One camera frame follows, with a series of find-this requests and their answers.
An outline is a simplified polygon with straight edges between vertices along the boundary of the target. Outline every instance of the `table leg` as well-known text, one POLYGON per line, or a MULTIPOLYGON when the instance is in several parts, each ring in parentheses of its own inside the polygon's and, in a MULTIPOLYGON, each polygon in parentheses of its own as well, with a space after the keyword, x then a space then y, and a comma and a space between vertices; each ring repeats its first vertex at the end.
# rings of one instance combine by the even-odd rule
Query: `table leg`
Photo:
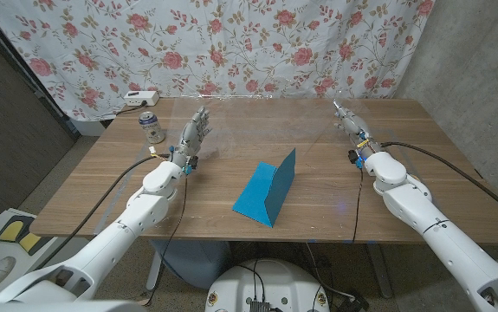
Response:
POLYGON ((148 273, 148 278, 146 279, 146 288, 148 290, 154 289, 156 282, 158 281, 158 273, 160 272, 160 267, 162 265, 162 258, 157 250, 154 251, 154 258, 152 259, 151 270, 148 273))
POLYGON ((373 271, 376 274, 381 296, 385 299, 392 298, 393 289, 391 288, 391 281, 387 274, 387 266, 385 265, 381 246, 379 244, 366 244, 366 248, 368 250, 368 256, 372 261, 373 271))

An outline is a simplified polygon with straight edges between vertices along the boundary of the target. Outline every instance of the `gray wall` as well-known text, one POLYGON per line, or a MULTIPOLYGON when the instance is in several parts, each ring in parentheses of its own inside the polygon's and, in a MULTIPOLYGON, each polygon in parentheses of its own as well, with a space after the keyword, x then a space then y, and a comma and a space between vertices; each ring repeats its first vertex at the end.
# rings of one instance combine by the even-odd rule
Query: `gray wall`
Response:
POLYGON ((418 100, 498 193, 498 1, 437 0, 395 97, 418 100))

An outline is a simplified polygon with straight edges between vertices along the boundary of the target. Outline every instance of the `black connector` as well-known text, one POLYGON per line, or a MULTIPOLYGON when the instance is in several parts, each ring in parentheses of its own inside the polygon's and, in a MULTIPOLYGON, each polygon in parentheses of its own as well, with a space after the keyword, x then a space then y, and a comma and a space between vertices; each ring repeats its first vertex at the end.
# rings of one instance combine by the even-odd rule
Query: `black connector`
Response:
POLYGON ((349 161, 351 161, 351 164, 355 164, 356 161, 359 159, 359 155, 356 154, 355 150, 350 150, 348 157, 349 157, 349 161))
POLYGON ((362 310, 367 311, 370 308, 370 303, 356 290, 352 289, 348 293, 353 295, 355 300, 345 299, 337 308, 338 312, 360 312, 362 310))

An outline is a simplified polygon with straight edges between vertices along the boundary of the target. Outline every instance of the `can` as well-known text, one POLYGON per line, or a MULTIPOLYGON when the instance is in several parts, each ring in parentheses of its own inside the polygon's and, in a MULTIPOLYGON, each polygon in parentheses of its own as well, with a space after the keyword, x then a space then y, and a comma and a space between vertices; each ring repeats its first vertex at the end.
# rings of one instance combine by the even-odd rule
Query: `can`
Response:
POLYGON ((158 118, 152 112, 144 112, 139 116, 139 124, 145 131, 146 139, 151 144, 157 144, 164 140, 165 135, 158 123, 158 118))

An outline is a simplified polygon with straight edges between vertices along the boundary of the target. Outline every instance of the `wooden table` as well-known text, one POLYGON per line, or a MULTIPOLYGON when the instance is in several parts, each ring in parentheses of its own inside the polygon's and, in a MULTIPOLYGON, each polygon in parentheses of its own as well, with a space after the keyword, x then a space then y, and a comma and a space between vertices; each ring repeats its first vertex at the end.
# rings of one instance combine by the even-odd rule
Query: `wooden table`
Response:
MULTIPOLYGON (((481 180, 416 101, 362 103, 360 115, 378 141, 399 140, 420 146, 481 180)), ((160 153, 177 143, 178 132, 202 104, 210 108, 210 125, 217 126, 217 130, 204 140, 199 168, 188 178, 184 216, 175 238, 351 241, 360 173, 347 159, 347 151, 352 149, 348 138, 333 127, 336 118, 330 100, 161 99, 156 107, 148 108, 168 131, 166 141, 157 146, 160 153), (278 166, 293 147, 297 148, 295 178, 274 228, 232 211, 258 163, 278 166)), ((31 226, 35 234, 71 233, 116 177, 136 159, 148 156, 138 117, 135 113, 116 118, 41 211, 31 226)), ((389 147, 389 152, 422 179, 439 209, 472 239, 480 244, 498 244, 498 204, 493 199, 428 156, 396 146, 389 147)), ((141 186, 143 177, 158 163, 158 159, 150 160, 125 177, 126 181, 118 184, 79 235, 92 236, 98 223, 101 227, 114 221, 141 186), (105 211, 109 212, 107 218, 103 218, 105 211)), ((414 230, 389 213, 382 198, 373 191, 372 182, 373 178, 365 174, 356 242, 423 242, 414 230)), ((182 209, 184 181, 178 189, 168 217, 145 231, 145 237, 171 235, 182 209)))

